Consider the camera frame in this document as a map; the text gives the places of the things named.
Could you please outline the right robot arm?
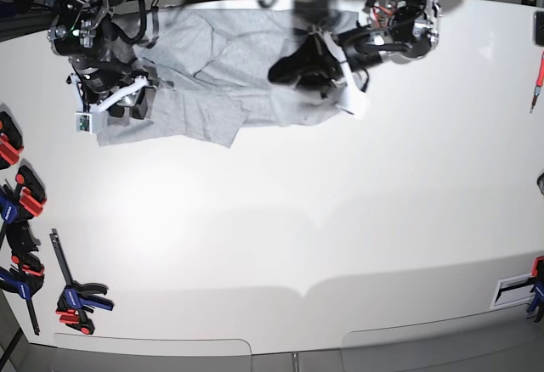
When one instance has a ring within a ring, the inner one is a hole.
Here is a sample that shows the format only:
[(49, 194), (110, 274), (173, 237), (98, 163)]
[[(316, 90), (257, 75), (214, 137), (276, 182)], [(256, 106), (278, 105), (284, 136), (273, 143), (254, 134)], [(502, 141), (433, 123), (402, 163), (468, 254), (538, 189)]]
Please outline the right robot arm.
[(115, 7), (125, 1), (56, 0), (58, 14), (48, 29), (48, 40), (53, 52), (71, 65), (67, 82), (81, 107), (82, 127), (98, 113), (142, 120), (156, 90), (133, 52), (147, 30), (145, 0), (138, 0), (134, 35), (113, 20)]

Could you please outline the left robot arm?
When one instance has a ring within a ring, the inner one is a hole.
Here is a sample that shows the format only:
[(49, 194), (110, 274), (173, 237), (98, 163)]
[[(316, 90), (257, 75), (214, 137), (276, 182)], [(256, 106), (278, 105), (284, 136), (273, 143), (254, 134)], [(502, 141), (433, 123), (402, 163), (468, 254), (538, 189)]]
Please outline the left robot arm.
[(313, 25), (301, 46), (269, 69), (273, 84), (325, 91), (380, 65), (390, 54), (425, 57), (439, 40), (439, 0), (365, 0), (366, 22), (344, 32)]

